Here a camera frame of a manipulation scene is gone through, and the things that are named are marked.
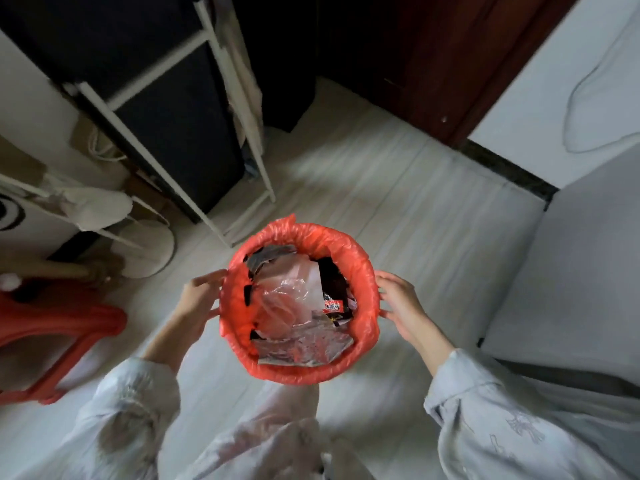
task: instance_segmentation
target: hand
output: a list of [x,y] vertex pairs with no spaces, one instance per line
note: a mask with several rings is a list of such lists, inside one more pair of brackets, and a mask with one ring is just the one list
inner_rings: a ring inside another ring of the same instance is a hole
[[226,269],[219,269],[192,279],[182,290],[172,320],[192,327],[195,334],[194,341],[202,335],[207,320],[220,315],[220,308],[213,308],[213,305],[220,297],[220,288],[226,275]]
[[382,288],[380,300],[391,306],[391,311],[380,310],[380,316],[396,324],[398,332],[416,349],[420,347],[419,336],[425,322],[431,322],[424,312],[413,285],[386,271],[375,271],[376,282]]
[[453,352],[453,344],[424,312],[410,282],[386,271],[375,274],[376,282],[382,288],[380,300],[391,306],[390,312],[380,310],[380,316],[393,320],[400,335],[414,346],[431,375],[435,376]]

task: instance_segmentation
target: red plastic stool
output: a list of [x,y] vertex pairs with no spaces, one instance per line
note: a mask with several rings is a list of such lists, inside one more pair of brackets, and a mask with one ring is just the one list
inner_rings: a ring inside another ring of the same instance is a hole
[[[56,386],[98,340],[119,334],[127,324],[127,315],[115,306],[95,304],[94,293],[77,283],[53,284],[55,301],[64,305],[17,303],[0,292],[0,347],[32,335],[68,335],[76,341],[53,366],[25,390],[0,390],[0,405],[37,401],[52,404],[66,394]],[[94,303],[88,303],[88,297]]]

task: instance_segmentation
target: light wood floor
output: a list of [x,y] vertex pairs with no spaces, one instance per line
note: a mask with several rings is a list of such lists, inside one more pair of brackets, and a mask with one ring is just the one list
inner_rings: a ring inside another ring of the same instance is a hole
[[[414,282],[432,318],[459,346],[472,347],[523,260],[544,202],[444,147],[346,89],[320,80],[316,101],[291,134],[269,133],[265,157],[278,202],[265,205],[236,238],[295,213],[346,232],[375,267]],[[212,211],[228,225],[262,191],[241,182]],[[224,267],[229,250],[204,225],[178,219],[169,266],[128,282],[112,303],[127,330],[103,340],[72,371],[75,386],[51,406],[0,408],[0,465],[11,476],[72,427],[77,410],[108,368],[140,347],[171,313],[191,277]],[[378,345],[350,371],[322,384],[318,417],[350,440],[379,479],[444,478],[438,428],[422,409],[430,376],[419,356],[381,320]],[[179,374],[182,413],[160,456],[172,479],[220,431],[230,428],[262,387],[236,361],[211,322]]]

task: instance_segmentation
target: red plastic bag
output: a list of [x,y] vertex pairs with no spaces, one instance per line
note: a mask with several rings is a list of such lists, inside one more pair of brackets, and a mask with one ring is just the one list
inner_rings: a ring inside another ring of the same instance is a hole
[[[355,343],[338,359],[320,367],[258,365],[258,354],[249,335],[254,329],[259,307],[244,304],[244,286],[250,285],[244,257],[267,244],[294,244],[298,252],[318,259],[331,256],[358,302],[348,323]],[[253,377],[291,385],[309,385],[332,379],[352,366],[378,341],[380,295],[369,256],[351,236],[317,224],[296,224],[295,216],[270,223],[238,249],[229,263],[220,293],[220,335]]]

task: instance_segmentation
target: white round stand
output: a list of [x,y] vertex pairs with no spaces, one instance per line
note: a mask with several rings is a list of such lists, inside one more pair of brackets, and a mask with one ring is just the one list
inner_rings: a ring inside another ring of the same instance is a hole
[[169,264],[175,249],[175,238],[166,225],[151,220],[134,221],[118,235],[135,242],[135,249],[123,242],[114,241],[111,252],[124,258],[122,275],[125,278],[148,278]]

